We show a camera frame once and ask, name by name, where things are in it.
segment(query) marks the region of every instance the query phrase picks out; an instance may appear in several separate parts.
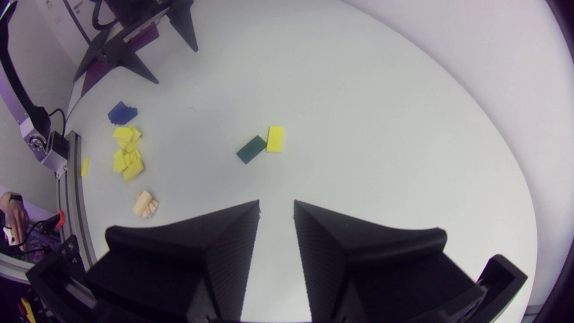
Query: wooden block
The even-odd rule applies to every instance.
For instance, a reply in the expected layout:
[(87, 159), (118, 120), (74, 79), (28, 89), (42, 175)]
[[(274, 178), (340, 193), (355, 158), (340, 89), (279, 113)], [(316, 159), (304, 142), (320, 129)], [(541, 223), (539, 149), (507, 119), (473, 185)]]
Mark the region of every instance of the wooden block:
[(152, 205), (152, 204), (151, 203), (148, 204), (148, 206), (145, 208), (145, 214), (146, 214), (147, 218), (149, 218), (153, 215), (153, 212), (152, 212), (151, 208), (149, 207), (150, 205)]
[(156, 201), (155, 199), (152, 199), (151, 203), (148, 205), (148, 207), (149, 207), (149, 209), (150, 209), (150, 211), (151, 211), (152, 214), (155, 214), (155, 213), (156, 213), (156, 211), (157, 211), (157, 206), (158, 206), (159, 204), (160, 204), (160, 203), (159, 203), (158, 201)]
[(153, 197), (151, 194), (149, 194), (148, 191), (143, 191), (138, 200), (135, 202), (134, 208), (132, 209), (135, 215), (139, 217), (142, 216), (152, 199)]
[(142, 218), (149, 218), (150, 216), (152, 216), (152, 211), (149, 209), (149, 205), (143, 210), (143, 213), (141, 215)]

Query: wristwatch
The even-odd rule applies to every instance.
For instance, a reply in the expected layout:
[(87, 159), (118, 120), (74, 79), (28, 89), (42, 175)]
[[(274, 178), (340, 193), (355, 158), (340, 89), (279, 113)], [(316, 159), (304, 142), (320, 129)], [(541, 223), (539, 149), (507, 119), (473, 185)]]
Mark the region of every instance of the wristwatch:
[(22, 196), (20, 194), (10, 194), (10, 199), (8, 200), (8, 204), (10, 204), (10, 201), (12, 201), (12, 200), (22, 202)]

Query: white table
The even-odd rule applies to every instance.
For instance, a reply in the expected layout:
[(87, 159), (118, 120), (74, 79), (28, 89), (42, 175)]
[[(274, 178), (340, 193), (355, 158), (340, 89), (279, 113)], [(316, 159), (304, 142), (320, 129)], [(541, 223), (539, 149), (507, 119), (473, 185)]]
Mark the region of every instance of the white table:
[[(192, 6), (194, 53), (167, 18), (138, 55), (160, 80), (116, 68), (79, 102), (68, 130), (91, 158), (83, 179), (98, 257), (111, 225), (157, 226), (261, 200), (243, 320), (305, 321), (310, 312), (293, 200), (396, 228), (448, 233), (445, 253), (472, 279), (501, 253), (529, 279), (497, 322), (520, 322), (536, 266), (526, 182), (498, 131), (435, 61), (336, 0), (206, 1)], [(107, 112), (138, 108), (145, 171), (112, 172)], [(235, 153), (270, 125), (284, 152)], [(131, 212), (149, 190), (147, 220)]]

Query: orange clip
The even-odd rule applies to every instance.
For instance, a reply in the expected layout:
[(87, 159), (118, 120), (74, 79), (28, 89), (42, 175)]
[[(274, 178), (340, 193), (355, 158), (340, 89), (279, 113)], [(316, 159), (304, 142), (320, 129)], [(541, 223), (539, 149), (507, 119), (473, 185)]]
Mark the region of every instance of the orange clip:
[(66, 218), (64, 216), (64, 211), (62, 211), (62, 210), (59, 210), (57, 214), (60, 215), (60, 220), (56, 224), (56, 228), (60, 229), (64, 225), (64, 223), (66, 222)]

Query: blue block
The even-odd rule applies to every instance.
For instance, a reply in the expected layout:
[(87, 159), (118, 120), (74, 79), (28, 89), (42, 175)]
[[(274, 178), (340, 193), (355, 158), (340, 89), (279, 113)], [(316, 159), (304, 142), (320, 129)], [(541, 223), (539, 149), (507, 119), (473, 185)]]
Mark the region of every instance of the blue block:
[(114, 106), (108, 113), (108, 119), (114, 125), (125, 125), (138, 115), (136, 107), (126, 106), (122, 101)]

